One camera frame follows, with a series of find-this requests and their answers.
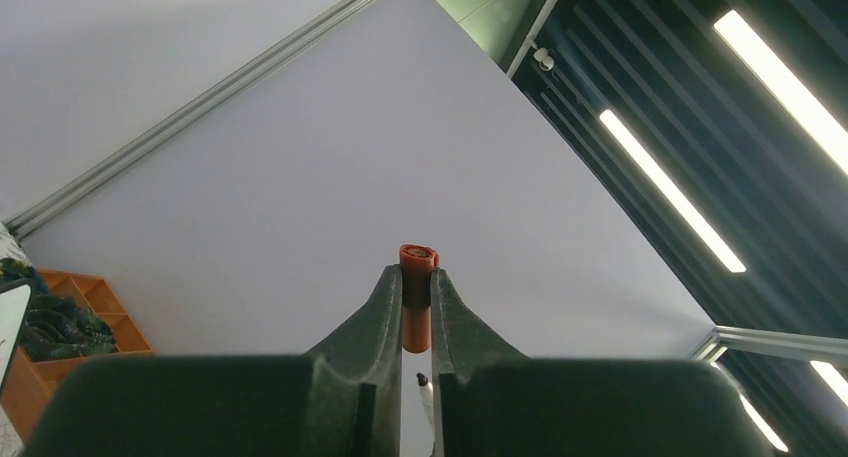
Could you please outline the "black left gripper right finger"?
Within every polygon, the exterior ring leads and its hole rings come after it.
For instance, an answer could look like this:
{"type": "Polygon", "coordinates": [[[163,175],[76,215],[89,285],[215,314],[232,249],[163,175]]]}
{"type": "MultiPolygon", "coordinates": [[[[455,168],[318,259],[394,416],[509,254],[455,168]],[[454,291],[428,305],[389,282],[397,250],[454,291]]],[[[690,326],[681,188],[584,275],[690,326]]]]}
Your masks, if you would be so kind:
{"type": "Polygon", "coordinates": [[[531,358],[430,277],[438,456],[769,456],[732,381],[693,360],[531,358]]]}

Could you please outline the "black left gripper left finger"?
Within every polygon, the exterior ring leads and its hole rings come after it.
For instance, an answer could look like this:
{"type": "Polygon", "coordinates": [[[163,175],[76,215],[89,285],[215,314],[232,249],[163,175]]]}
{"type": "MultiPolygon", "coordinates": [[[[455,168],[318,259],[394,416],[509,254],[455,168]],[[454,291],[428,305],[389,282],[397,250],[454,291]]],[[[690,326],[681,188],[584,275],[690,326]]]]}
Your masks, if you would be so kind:
{"type": "Polygon", "coordinates": [[[396,456],[398,265],[300,355],[100,357],[58,387],[27,456],[396,456]]]}

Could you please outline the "brown marker cap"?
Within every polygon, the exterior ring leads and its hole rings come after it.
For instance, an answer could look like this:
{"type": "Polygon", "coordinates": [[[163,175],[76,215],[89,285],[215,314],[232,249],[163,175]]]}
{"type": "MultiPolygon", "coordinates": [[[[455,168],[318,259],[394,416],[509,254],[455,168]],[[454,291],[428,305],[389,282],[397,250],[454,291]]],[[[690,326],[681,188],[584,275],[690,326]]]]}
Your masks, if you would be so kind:
{"type": "Polygon", "coordinates": [[[430,247],[405,244],[399,249],[402,345],[409,353],[423,353],[431,345],[430,280],[439,261],[439,253],[430,247]]]}

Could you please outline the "black framed whiteboard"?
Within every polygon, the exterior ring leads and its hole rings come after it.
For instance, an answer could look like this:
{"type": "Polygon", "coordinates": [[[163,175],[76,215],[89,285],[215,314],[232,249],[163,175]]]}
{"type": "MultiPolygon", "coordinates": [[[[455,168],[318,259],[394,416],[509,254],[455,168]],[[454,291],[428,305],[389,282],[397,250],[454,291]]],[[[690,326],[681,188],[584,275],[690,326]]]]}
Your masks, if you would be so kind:
{"type": "Polygon", "coordinates": [[[32,293],[31,279],[19,279],[1,286],[1,389],[6,385],[32,293]]]}

